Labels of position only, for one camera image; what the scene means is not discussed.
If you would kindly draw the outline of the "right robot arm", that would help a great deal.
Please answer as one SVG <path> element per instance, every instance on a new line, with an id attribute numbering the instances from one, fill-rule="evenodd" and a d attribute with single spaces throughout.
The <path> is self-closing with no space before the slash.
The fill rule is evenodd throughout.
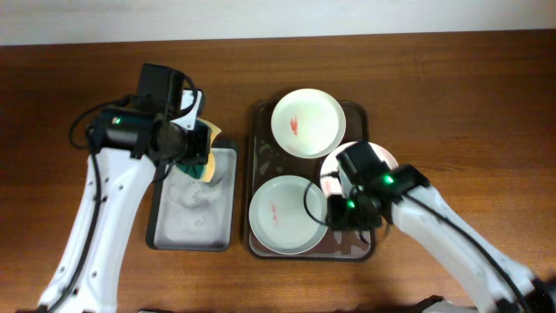
<path id="1" fill-rule="evenodd" d="M 328 199 L 329 228 L 395 226 L 459 282 L 479 312 L 555 310 L 555 280 L 541 280 L 491 245 L 414 166 L 390 168 L 365 141 L 348 146 L 335 159 L 334 177 L 342 193 Z"/>

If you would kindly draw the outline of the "green yellow sponge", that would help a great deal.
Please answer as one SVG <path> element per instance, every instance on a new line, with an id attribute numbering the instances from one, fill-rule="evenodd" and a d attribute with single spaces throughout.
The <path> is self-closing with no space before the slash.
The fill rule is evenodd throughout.
<path id="1" fill-rule="evenodd" d="M 222 130 L 211 122 L 208 122 L 201 118 L 197 118 L 195 121 L 195 130 L 200 130 L 202 127 L 209 129 L 207 163 L 194 164 L 194 165 L 179 163 L 176 165 L 176 167 L 181 172 L 191 176 L 192 178 L 208 183 L 212 179 L 215 173 L 215 155 L 212 152 L 212 147 L 216 137 L 222 132 Z"/>

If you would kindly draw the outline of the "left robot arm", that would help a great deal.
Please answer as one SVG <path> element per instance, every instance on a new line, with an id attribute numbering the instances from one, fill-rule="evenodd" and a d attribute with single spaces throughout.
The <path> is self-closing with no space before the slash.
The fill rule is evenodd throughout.
<path id="1" fill-rule="evenodd" d="M 219 130 L 202 119 L 108 107 L 86 129 L 86 183 L 56 274 L 40 312 L 114 312 L 122 260 L 147 188 L 159 166 L 205 164 Z"/>

